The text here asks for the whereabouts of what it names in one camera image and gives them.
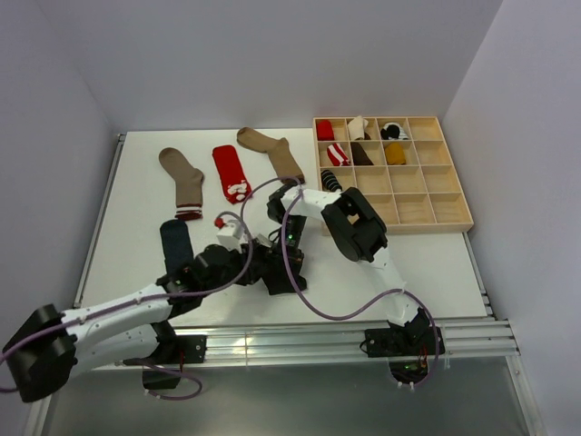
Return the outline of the black white striped sock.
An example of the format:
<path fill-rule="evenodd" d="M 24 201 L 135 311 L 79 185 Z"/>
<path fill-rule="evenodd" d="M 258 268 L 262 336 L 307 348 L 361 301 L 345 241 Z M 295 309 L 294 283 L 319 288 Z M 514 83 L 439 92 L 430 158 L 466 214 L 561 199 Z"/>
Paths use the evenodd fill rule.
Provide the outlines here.
<path fill-rule="evenodd" d="M 340 193 L 343 191 L 343 187 L 339 182 L 339 179 L 331 170 L 324 169 L 320 172 L 321 185 L 324 190 L 331 193 Z"/>

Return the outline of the long black sock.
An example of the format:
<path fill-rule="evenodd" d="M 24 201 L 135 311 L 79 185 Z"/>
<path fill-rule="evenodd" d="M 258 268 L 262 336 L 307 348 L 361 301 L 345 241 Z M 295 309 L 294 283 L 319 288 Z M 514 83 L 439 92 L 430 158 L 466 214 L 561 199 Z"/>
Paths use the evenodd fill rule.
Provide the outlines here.
<path fill-rule="evenodd" d="M 305 291 L 308 287 L 307 280 L 300 275 L 301 264 L 292 264 L 290 271 L 292 276 L 301 291 Z M 295 293 L 294 287 L 287 273 L 287 269 L 283 263 L 280 265 L 271 266 L 270 269 L 262 275 L 269 296 L 283 295 L 287 293 Z"/>

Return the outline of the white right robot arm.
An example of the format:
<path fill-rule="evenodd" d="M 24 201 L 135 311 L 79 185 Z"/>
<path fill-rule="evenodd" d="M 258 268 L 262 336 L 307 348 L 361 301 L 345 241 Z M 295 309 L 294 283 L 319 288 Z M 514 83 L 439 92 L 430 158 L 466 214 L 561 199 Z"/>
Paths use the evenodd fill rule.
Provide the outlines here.
<path fill-rule="evenodd" d="M 393 267 L 387 226 L 359 189 L 351 187 L 344 192 L 332 193 L 306 189 L 300 184 L 285 184 L 269 196 L 267 214 L 281 225 L 279 240 L 273 248 L 281 257 L 279 266 L 285 271 L 291 289 L 309 310 L 328 321 L 344 322 L 388 297 L 393 301 L 387 318 L 389 327 L 395 330 L 391 341 L 395 348 L 411 354 L 428 336 L 433 340 L 434 352 L 439 352 L 438 327 L 428 307 L 403 285 L 396 288 L 387 286 L 389 270 Z M 298 252 L 308 218 L 324 222 L 339 252 L 365 270 L 366 275 L 380 286 L 380 293 L 354 312 L 330 315 L 319 310 L 303 295 L 296 281 L 290 255 Z"/>

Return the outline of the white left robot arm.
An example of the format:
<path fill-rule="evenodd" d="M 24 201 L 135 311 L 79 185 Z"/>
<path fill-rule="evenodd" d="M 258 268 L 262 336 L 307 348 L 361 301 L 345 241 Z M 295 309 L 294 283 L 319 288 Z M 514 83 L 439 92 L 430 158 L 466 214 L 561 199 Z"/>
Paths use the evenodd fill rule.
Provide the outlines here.
<path fill-rule="evenodd" d="M 74 376 L 123 361 L 162 368 L 177 353 L 173 318 L 199 308 L 205 297 L 233 284 L 246 286 L 267 271 L 261 249 L 213 244 L 191 262 L 122 298 L 81 309 L 36 309 L 6 343 L 2 362 L 24 403 L 40 401 Z"/>

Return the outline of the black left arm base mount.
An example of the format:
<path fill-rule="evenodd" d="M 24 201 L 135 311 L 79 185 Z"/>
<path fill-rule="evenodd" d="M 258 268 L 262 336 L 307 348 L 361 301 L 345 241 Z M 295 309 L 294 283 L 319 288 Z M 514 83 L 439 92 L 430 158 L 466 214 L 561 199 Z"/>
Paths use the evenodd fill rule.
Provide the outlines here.
<path fill-rule="evenodd" d="M 153 353 L 144 358 L 147 363 L 157 366 L 178 365 L 182 371 L 185 364 L 204 362 L 206 335 L 178 335 L 168 322 L 153 323 L 150 327 L 153 328 L 157 344 Z M 179 383 L 180 378 L 177 375 L 164 374 L 152 369 L 142 371 L 142 385 L 147 390 L 174 390 Z"/>

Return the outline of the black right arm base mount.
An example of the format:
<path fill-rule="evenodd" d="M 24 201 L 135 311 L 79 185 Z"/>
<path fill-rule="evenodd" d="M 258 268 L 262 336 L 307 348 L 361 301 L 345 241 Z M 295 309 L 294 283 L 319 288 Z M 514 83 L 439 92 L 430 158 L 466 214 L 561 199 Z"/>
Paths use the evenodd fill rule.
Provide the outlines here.
<path fill-rule="evenodd" d="M 425 381 L 433 363 L 444 355 L 446 346 L 441 329 L 424 309 L 399 326 L 388 322 L 387 327 L 367 329 L 359 349 L 368 358 L 389 359 L 389 372 L 398 386 L 414 389 Z"/>

